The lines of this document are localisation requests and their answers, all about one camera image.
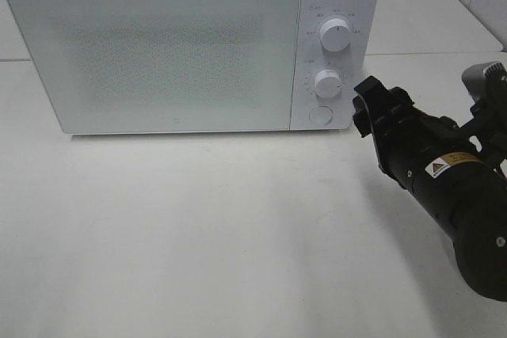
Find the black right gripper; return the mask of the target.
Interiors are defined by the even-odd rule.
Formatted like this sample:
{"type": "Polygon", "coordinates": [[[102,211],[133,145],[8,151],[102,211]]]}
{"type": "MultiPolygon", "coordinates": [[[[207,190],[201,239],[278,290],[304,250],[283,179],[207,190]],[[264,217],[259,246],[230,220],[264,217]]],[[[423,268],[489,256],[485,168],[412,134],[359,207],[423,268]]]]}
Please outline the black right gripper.
{"type": "MultiPolygon", "coordinates": [[[[375,135],[373,116],[385,116],[414,105],[401,87],[386,88],[369,76],[354,88],[353,122],[362,138],[375,135]]],[[[435,117],[419,112],[399,120],[374,136],[379,167],[405,190],[413,188],[414,177],[428,160],[462,146],[458,126],[447,116],[435,117]]]]}

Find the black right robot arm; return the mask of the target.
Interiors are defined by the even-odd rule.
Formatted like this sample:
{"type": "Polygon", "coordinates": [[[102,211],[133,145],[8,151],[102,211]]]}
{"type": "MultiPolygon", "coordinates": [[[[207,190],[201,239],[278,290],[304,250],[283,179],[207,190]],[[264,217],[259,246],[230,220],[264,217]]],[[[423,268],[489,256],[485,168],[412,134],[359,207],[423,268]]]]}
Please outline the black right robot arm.
{"type": "Polygon", "coordinates": [[[407,190],[451,238],[466,284],[506,300],[506,73],[465,79],[474,104],[462,127],[414,107],[399,87],[363,80],[353,122],[371,135],[380,170],[407,190]]]}

